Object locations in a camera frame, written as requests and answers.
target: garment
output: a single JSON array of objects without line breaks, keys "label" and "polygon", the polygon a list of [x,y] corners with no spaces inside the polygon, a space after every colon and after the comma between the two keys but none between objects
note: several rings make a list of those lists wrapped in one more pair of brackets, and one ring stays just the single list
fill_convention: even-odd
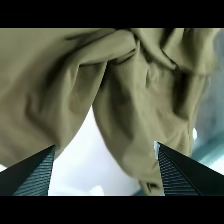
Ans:
[{"label": "garment", "polygon": [[52,144],[58,156],[93,105],[118,164],[159,195],[153,142],[191,155],[218,31],[0,29],[0,163],[13,165]]}]

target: ridged black surface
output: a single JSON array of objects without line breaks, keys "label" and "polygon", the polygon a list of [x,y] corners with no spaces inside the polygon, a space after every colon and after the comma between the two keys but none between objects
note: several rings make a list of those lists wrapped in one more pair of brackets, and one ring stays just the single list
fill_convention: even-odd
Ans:
[{"label": "ridged black surface", "polygon": [[162,150],[159,150],[158,160],[166,196],[199,195]]},{"label": "ridged black surface", "polygon": [[13,196],[47,196],[53,161],[54,150],[51,150]]}]

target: glossy white surface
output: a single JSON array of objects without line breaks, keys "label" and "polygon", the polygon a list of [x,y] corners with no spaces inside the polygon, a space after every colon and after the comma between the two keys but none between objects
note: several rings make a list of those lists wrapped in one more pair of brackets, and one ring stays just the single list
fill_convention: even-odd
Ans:
[{"label": "glossy white surface", "polygon": [[92,108],[79,132],[55,160],[49,195],[133,195],[138,181],[127,176],[107,150]]}]

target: khaki garment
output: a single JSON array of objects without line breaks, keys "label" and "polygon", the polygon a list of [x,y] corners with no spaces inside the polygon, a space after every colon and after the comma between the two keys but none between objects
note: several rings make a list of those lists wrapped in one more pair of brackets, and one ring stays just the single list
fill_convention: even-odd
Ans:
[{"label": "khaki garment", "polygon": [[0,163],[11,166],[52,144],[59,155],[93,105],[118,164],[159,195],[153,142],[191,155],[218,31],[0,29]]}]

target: black triangular object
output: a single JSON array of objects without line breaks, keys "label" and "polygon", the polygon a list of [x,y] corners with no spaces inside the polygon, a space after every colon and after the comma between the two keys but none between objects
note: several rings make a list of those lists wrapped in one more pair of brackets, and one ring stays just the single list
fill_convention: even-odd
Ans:
[{"label": "black triangular object", "polygon": [[47,196],[55,146],[0,173],[0,196]]},{"label": "black triangular object", "polygon": [[155,150],[163,181],[165,195],[224,195],[224,176],[156,143]]}]

